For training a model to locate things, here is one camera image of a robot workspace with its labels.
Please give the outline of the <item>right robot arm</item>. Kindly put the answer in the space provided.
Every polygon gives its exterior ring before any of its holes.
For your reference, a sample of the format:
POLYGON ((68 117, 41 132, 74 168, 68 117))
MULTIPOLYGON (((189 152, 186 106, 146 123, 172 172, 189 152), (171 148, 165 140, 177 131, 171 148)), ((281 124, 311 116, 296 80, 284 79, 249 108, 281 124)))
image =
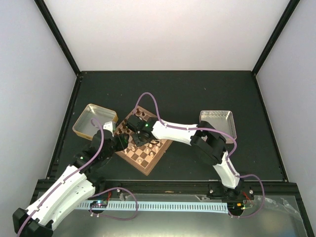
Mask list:
POLYGON ((185 125, 130 115, 126 126, 134 132, 132 138, 138 146, 163 139, 191 146, 202 162, 214 167, 228 198, 235 199, 242 194, 243 179, 231 164, 224 133, 210 123, 202 120, 199 124, 185 125))

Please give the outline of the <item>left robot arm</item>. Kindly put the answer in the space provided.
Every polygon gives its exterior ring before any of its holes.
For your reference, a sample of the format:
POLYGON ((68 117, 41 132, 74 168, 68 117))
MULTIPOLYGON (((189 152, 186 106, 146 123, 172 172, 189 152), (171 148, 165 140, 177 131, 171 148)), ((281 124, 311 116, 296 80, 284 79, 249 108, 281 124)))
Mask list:
POLYGON ((127 133, 100 129, 89 145, 74 156, 55 183, 26 209, 13 213, 14 231, 19 237, 50 237, 59 224, 84 200, 101 197, 105 179, 97 171, 114 153, 128 147, 127 133))

